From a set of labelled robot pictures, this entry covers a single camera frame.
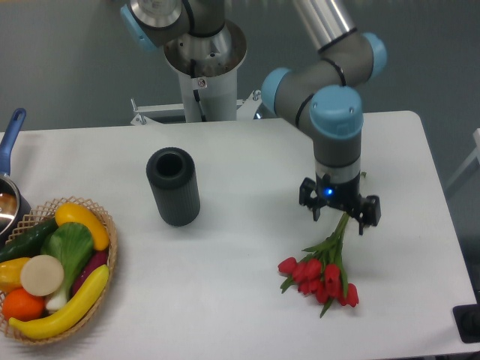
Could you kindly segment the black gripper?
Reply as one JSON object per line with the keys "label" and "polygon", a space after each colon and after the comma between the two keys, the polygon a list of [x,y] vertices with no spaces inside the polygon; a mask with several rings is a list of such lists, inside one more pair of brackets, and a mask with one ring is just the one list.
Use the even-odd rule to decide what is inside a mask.
{"label": "black gripper", "polygon": [[314,221],[318,221],[323,207],[346,212],[358,222],[358,234],[365,227],[376,227],[381,218],[380,198],[377,195],[363,197],[359,183],[359,166],[316,166],[316,178],[304,178],[299,188],[298,202],[306,206]]}

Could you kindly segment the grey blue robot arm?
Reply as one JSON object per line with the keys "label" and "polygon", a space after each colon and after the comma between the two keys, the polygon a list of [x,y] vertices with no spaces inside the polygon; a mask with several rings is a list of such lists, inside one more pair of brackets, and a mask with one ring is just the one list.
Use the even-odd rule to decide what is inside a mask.
{"label": "grey blue robot arm", "polygon": [[[296,1],[295,9],[319,61],[273,70],[262,84],[262,103],[313,142],[316,177],[302,182],[301,205],[315,218],[328,206],[360,227],[376,226],[379,197],[359,192],[363,110],[356,86],[383,70],[386,48],[375,34],[357,30],[341,1]],[[163,49],[178,74],[187,122],[236,119],[237,70],[247,43],[223,1],[128,1],[120,14],[142,48]]]}

